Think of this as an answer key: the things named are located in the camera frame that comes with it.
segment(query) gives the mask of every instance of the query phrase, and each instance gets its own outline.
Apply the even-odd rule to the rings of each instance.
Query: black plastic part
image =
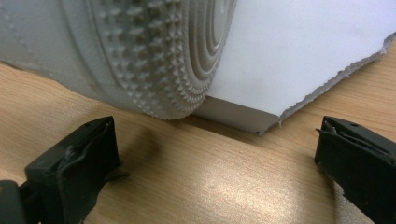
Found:
[[[396,223],[396,144],[359,124],[324,117],[315,162],[375,223]]]
[[[119,165],[113,118],[85,123],[26,166],[19,188],[0,182],[0,223],[80,223]]]

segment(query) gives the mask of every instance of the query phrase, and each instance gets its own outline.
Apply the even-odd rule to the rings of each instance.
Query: gray object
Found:
[[[0,60],[161,119],[205,98],[235,1],[0,1]]]

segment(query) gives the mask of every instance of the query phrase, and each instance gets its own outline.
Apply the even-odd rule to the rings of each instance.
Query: tabletop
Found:
[[[105,185],[86,223],[334,223],[333,182],[314,163],[323,116],[396,141],[396,43],[264,136],[189,116],[118,110],[0,65],[0,179],[92,119],[113,116],[127,179]]]

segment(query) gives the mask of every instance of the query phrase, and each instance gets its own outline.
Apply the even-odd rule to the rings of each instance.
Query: wood grain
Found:
[[[86,223],[334,223],[332,181],[314,164],[322,117],[353,120],[396,141],[396,44],[263,137],[189,117],[118,110],[0,66],[0,178],[80,124],[112,115],[123,181],[105,186]]]

